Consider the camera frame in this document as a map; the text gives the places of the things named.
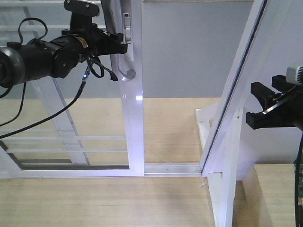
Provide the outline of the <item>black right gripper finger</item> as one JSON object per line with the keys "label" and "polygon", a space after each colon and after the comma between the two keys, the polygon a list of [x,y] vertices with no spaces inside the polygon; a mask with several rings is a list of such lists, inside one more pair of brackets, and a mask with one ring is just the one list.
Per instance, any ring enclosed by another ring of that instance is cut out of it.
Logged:
{"label": "black right gripper finger", "polygon": [[303,117],[289,113],[246,113],[246,123],[252,129],[296,127],[303,129]]}
{"label": "black right gripper finger", "polygon": [[259,101],[263,111],[276,104],[274,99],[277,99],[282,95],[282,93],[275,93],[260,82],[252,83],[250,92]]}

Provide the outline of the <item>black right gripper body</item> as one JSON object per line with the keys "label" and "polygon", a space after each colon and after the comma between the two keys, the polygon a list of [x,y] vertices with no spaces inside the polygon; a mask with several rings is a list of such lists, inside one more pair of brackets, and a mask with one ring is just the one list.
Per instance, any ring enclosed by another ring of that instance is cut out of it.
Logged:
{"label": "black right gripper body", "polygon": [[273,108],[268,115],[270,128],[303,128],[303,87],[286,82],[285,76],[272,77],[271,86],[279,91],[270,95],[268,108]]}

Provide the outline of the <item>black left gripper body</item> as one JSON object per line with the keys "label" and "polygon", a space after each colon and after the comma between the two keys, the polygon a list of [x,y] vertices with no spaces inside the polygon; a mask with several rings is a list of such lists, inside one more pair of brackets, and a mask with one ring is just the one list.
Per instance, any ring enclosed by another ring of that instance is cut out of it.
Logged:
{"label": "black left gripper body", "polygon": [[107,55],[105,53],[106,34],[94,23],[90,30],[85,28],[63,30],[61,61],[84,62],[86,59]]}

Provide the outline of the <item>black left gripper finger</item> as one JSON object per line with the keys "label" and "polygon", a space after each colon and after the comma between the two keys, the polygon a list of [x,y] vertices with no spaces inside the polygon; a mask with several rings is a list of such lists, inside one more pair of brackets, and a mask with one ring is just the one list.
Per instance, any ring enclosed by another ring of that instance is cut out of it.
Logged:
{"label": "black left gripper finger", "polygon": [[128,51],[128,44],[123,43],[124,35],[122,33],[106,34],[105,53],[106,54],[125,54]]}

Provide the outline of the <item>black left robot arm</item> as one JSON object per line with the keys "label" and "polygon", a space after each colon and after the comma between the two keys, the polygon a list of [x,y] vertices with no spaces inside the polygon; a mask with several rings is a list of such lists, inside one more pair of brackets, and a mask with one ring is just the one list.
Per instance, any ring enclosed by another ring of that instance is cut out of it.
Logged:
{"label": "black left robot arm", "polygon": [[0,85],[10,88],[46,76],[65,78],[80,62],[91,57],[125,54],[121,34],[107,35],[92,24],[90,29],[63,30],[49,42],[32,39],[26,45],[8,42],[0,49]]}

